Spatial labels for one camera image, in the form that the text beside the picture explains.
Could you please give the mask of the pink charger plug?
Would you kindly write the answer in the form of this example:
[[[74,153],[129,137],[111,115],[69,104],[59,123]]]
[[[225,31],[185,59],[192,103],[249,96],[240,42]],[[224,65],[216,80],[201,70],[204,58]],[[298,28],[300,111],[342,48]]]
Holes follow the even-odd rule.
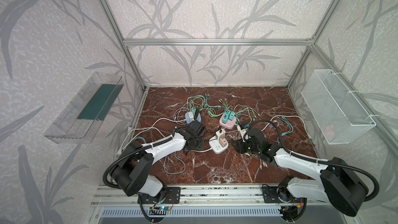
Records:
[[[226,140],[226,138],[220,138],[219,143],[222,147],[228,146],[228,141]]]

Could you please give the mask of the white power strip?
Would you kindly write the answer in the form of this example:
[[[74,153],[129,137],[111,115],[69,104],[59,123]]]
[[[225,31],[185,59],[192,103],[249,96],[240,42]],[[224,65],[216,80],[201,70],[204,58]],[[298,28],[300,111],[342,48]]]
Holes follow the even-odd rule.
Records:
[[[220,154],[224,151],[226,151],[229,147],[229,142],[228,142],[228,146],[227,147],[222,147],[219,143],[219,141],[217,141],[217,138],[213,138],[211,140],[209,140],[209,145],[211,150],[215,153],[215,154]]]

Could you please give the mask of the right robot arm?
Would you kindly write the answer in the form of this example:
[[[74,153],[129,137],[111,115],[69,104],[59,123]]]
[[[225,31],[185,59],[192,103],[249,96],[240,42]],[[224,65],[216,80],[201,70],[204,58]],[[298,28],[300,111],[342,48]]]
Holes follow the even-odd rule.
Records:
[[[322,160],[269,143],[257,128],[238,128],[241,139],[234,145],[239,153],[250,152],[277,167],[306,175],[307,179],[286,177],[278,186],[281,201],[294,198],[329,203],[346,216],[355,217],[364,202],[374,199],[380,185],[369,172],[349,166],[343,159]]]

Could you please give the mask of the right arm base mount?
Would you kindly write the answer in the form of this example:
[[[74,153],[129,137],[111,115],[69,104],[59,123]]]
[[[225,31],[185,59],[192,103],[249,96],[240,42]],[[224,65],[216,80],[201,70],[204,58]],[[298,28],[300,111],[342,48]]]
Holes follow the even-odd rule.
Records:
[[[279,204],[299,204],[300,198],[295,198],[289,193],[286,187],[262,185],[261,187],[264,203],[279,203]]]

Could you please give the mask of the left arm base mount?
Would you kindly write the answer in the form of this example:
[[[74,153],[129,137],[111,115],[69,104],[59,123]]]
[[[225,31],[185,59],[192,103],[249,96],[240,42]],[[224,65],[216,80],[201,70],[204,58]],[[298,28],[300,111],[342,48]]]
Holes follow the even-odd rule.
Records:
[[[181,188],[180,187],[165,187],[155,197],[148,194],[140,194],[139,198],[143,204],[177,204],[180,201]]]

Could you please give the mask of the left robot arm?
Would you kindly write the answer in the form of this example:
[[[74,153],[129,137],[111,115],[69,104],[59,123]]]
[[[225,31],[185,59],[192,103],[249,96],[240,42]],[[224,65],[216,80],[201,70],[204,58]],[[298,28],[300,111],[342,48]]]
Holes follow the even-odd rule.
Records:
[[[103,183],[121,189],[126,196],[148,195],[157,200],[166,197],[166,185],[150,175],[152,166],[171,153],[203,147],[205,126],[195,120],[170,135],[148,144],[132,142],[103,174]]]

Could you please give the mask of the white charger plug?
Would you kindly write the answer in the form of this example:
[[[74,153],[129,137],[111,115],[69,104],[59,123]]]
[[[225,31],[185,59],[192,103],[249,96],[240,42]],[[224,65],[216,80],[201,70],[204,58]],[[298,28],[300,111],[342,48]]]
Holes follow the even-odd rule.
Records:
[[[224,138],[226,135],[226,131],[224,128],[221,128],[220,130],[216,131],[216,138],[217,141],[220,141],[221,138]]]

